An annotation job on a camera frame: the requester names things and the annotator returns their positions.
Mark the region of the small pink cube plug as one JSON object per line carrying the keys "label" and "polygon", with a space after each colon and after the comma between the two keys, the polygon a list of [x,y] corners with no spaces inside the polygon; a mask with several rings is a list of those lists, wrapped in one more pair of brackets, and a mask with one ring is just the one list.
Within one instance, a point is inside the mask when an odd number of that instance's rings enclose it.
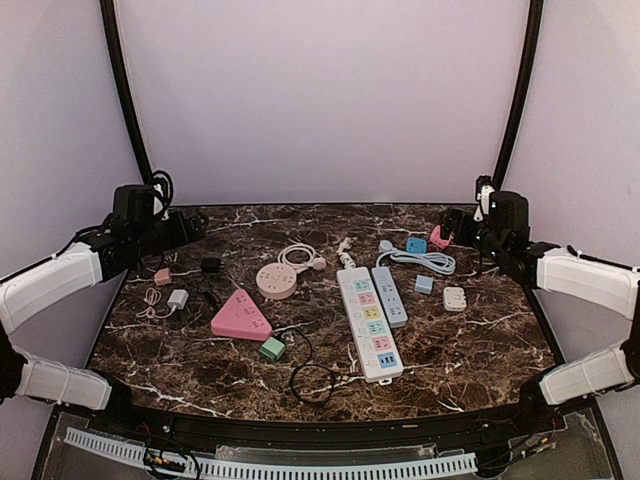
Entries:
{"label": "small pink cube plug", "polygon": [[169,268],[163,268],[155,272],[154,284],[156,286],[164,286],[172,283],[172,273]]}

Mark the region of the black right frame post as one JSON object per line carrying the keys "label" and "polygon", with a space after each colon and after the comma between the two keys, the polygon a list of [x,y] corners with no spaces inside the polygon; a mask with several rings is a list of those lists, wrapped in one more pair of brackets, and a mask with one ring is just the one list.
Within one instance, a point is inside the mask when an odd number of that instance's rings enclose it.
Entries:
{"label": "black right frame post", "polygon": [[497,189],[501,189],[504,185],[524,114],[542,24],[543,9],[543,0],[531,0],[529,2],[521,58],[512,102],[492,175],[493,184]]}

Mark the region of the white cube charger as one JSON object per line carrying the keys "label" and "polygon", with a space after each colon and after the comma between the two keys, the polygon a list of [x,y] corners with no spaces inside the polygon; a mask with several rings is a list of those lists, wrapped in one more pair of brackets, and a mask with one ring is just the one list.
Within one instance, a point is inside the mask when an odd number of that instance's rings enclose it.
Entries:
{"label": "white cube charger", "polygon": [[443,289],[443,306],[447,311],[464,311],[467,308],[465,290],[458,286],[445,287]]}

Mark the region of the blue plug adapter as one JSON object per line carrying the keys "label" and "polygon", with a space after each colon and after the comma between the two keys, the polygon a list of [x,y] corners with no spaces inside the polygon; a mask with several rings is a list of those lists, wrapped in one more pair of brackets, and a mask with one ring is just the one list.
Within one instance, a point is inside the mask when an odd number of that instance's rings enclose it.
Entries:
{"label": "blue plug adapter", "polygon": [[424,255],[428,252],[428,242],[423,238],[409,237],[405,251],[410,254]]}

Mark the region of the white multicolour power strip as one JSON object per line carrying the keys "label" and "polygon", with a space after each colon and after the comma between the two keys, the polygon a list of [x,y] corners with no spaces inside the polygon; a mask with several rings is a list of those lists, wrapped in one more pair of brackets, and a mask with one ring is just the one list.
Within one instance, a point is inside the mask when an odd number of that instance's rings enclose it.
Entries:
{"label": "white multicolour power strip", "polygon": [[387,386],[403,374],[404,365],[370,271],[356,265],[349,253],[351,244],[346,237],[337,247],[342,265],[336,272],[337,284],[364,380]]}

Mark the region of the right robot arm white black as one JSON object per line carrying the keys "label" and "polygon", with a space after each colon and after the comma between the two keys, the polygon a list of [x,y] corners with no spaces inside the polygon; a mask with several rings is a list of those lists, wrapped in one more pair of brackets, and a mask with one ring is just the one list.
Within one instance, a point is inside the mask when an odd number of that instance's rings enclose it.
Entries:
{"label": "right robot arm white black", "polygon": [[586,255],[573,247],[530,240],[526,218],[501,218],[448,209],[440,237],[470,247],[501,274],[532,290],[597,305],[632,323],[629,336],[585,357],[548,370],[524,388],[510,413],[521,434],[534,432],[549,407],[639,383],[639,269]]}

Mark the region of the black plug adapter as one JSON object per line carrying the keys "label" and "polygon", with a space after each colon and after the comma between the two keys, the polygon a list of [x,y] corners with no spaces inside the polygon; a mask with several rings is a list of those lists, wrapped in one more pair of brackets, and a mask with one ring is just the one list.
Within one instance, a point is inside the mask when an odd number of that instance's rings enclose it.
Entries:
{"label": "black plug adapter", "polygon": [[222,268],[222,261],[216,257],[206,257],[200,262],[200,270],[204,274],[219,273]]}

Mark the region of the grey-blue charger block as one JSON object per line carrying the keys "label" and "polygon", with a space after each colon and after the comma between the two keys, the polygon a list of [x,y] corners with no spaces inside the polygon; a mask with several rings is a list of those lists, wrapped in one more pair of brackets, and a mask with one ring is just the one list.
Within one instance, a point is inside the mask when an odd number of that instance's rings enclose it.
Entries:
{"label": "grey-blue charger block", "polygon": [[425,275],[417,275],[414,284],[414,291],[430,295],[433,291],[434,279]]}

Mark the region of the pink plug adapter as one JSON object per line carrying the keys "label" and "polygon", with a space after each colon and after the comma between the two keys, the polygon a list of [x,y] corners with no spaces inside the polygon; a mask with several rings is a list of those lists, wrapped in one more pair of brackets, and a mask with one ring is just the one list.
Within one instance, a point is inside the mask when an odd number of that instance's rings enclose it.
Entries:
{"label": "pink plug adapter", "polygon": [[453,239],[454,234],[451,232],[449,232],[448,234],[443,234],[440,226],[436,226],[430,235],[431,243],[441,250],[447,249],[452,243]]}

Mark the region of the green plug adapter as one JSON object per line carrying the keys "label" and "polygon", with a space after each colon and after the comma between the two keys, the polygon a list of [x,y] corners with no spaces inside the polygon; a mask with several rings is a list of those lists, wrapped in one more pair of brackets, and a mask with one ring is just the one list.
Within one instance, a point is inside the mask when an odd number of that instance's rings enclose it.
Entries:
{"label": "green plug adapter", "polygon": [[259,354],[270,362],[277,362],[284,354],[286,345],[279,339],[270,337],[259,348]]}

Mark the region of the grey-blue power strip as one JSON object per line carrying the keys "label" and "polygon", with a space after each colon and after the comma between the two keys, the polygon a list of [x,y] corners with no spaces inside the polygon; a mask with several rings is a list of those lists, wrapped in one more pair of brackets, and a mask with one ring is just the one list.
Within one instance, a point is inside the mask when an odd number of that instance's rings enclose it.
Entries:
{"label": "grey-blue power strip", "polygon": [[456,261],[453,257],[440,252],[413,253],[401,251],[395,248],[388,240],[382,240],[379,243],[378,250],[379,256],[376,259],[375,266],[371,269],[374,286],[381,300],[389,326],[392,329],[404,327],[408,322],[408,315],[392,273],[387,266],[382,265],[382,261],[389,259],[396,263],[419,265],[445,276],[450,276],[455,272]]}

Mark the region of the black left frame post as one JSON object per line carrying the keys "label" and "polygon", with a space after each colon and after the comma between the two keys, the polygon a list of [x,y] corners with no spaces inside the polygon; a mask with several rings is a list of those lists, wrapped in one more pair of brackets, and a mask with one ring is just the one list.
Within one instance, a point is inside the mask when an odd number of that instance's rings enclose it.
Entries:
{"label": "black left frame post", "polygon": [[99,5],[111,70],[134,159],[142,181],[145,184],[149,184],[152,178],[152,169],[127,75],[124,51],[116,18],[116,4],[113,0],[100,0]]}

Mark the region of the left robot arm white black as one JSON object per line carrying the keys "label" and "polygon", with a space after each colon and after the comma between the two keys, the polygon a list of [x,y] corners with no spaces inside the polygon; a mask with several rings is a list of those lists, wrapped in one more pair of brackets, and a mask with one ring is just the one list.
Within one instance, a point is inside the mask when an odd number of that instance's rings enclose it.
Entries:
{"label": "left robot arm white black", "polygon": [[9,336],[61,300],[105,283],[146,257],[204,238],[208,218],[195,208],[173,209],[158,219],[123,220],[110,214],[87,227],[58,254],[1,281],[1,399],[24,396],[101,411],[120,436],[141,427],[140,412],[112,397],[113,383],[89,369],[45,359],[13,345]]}

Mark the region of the pink triangular power socket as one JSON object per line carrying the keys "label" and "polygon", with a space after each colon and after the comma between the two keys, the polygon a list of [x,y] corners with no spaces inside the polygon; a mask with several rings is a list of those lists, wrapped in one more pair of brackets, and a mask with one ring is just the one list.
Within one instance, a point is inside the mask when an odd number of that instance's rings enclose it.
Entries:
{"label": "pink triangular power socket", "polygon": [[211,320],[211,331],[219,337],[264,342],[272,326],[248,292],[238,289]]}

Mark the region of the pink round power socket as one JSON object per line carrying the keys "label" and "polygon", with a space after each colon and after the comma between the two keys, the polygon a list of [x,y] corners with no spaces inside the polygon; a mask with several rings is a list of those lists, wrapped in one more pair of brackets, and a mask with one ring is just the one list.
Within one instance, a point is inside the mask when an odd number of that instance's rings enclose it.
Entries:
{"label": "pink round power socket", "polygon": [[256,275],[259,293],[269,300],[284,300],[297,289],[295,270],[283,263],[270,263],[262,267]]}

